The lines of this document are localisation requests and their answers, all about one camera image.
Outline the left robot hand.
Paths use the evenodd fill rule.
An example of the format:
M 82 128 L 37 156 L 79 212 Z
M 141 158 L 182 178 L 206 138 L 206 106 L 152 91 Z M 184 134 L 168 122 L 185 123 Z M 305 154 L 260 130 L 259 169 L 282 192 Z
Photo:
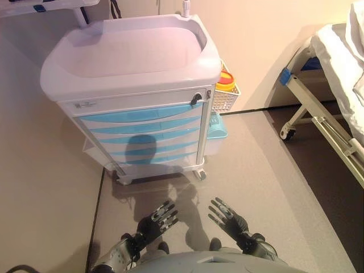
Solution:
M 142 218 L 137 226 L 136 237 L 138 242 L 147 246 L 163 235 L 178 222 L 178 211 L 172 201 L 166 201 L 151 214 Z

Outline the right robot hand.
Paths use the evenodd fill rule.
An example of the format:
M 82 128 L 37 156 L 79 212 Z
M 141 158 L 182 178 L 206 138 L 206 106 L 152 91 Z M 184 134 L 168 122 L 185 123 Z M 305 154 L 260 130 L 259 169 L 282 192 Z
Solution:
M 226 202 L 216 197 L 208 206 L 208 217 L 221 228 L 236 243 L 244 240 L 245 232 L 248 232 L 246 220 L 237 214 Z

